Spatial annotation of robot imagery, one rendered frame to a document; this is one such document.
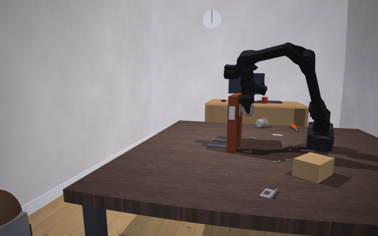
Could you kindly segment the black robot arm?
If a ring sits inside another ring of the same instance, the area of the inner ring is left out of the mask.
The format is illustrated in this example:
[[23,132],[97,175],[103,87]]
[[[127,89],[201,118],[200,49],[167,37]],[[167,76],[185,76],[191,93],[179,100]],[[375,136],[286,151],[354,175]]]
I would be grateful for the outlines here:
[[[286,56],[292,62],[299,65],[301,71],[306,77],[311,98],[311,102],[309,103],[309,113],[310,117],[314,120],[314,135],[329,135],[330,111],[326,108],[320,95],[319,84],[315,73],[314,51],[291,43],[285,43],[257,51],[245,50],[239,55],[236,65],[226,64],[224,66],[224,78],[238,79],[238,77],[241,76],[242,81],[253,80],[253,70],[258,68],[255,63],[281,56]],[[265,95],[266,91],[267,86],[265,86],[264,82],[258,84],[254,83],[252,94],[257,92],[261,95]]]

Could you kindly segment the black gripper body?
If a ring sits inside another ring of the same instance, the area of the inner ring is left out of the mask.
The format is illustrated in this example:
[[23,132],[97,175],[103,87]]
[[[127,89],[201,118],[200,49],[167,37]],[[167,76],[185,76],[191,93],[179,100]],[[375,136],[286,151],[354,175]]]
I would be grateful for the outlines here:
[[240,97],[239,101],[240,104],[253,104],[254,103],[254,96],[252,95],[252,89],[254,85],[254,79],[250,81],[242,81],[241,80],[241,94],[244,94]]

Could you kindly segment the white door knob with square spindle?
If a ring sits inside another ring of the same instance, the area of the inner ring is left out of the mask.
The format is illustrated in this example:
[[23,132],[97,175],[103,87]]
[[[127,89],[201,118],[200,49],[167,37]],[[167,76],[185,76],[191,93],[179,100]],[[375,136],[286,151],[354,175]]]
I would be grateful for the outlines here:
[[[240,104],[240,108],[239,108],[239,115],[241,116],[241,112],[246,112],[246,110],[244,109],[244,107],[241,107],[241,104]],[[253,104],[251,104],[251,109],[250,109],[250,113],[247,114],[246,112],[246,116],[252,116],[253,115]]]

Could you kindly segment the orange-brown door slab with round hole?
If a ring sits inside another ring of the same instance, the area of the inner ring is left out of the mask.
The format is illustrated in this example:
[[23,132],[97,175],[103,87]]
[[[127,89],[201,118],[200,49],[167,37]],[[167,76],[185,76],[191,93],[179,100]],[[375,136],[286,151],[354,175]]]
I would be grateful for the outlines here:
[[[242,95],[242,94],[241,94]],[[240,96],[228,96],[227,151],[234,154],[242,138],[242,112],[239,115]],[[235,120],[229,120],[229,106],[235,106]]]

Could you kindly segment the tan cardboard box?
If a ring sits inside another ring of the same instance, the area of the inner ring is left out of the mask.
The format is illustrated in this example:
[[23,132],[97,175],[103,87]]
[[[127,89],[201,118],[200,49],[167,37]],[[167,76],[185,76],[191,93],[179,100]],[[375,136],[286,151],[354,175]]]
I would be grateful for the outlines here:
[[333,157],[306,153],[294,158],[292,176],[319,183],[333,175],[334,161]]

